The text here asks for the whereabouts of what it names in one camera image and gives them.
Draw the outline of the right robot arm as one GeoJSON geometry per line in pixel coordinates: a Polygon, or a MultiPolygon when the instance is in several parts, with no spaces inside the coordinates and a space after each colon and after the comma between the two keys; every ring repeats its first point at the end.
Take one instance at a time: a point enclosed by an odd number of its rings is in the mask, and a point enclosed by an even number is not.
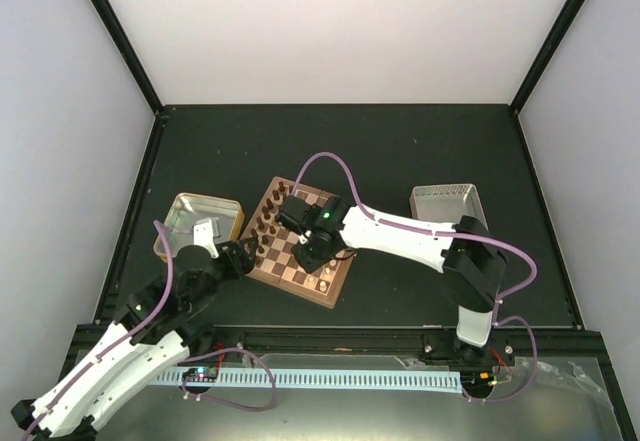
{"type": "Polygon", "coordinates": [[[457,357],[476,364],[491,351],[489,339],[506,257],[484,225],[464,215],[456,223],[432,223],[356,206],[332,196],[324,205],[288,197],[275,221],[298,237],[292,253],[308,273],[342,251],[373,250],[425,265],[447,277],[458,305],[457,357]]]}

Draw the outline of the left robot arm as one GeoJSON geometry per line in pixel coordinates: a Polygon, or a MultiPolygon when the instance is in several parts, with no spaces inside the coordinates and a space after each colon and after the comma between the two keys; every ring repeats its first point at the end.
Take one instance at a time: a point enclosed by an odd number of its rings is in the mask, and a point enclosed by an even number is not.
{"type": "Polygon", "coordinates": [[[166,368],[214,349],[214,328],[198,315],[219,286],[255,266],[257,237],[213,250],[187,245],[166,258],[165,273],[129,297],[102,337],[51,390],[17,402],[11,415],[36,440],[92,439],[129,399],[166,368]]]}

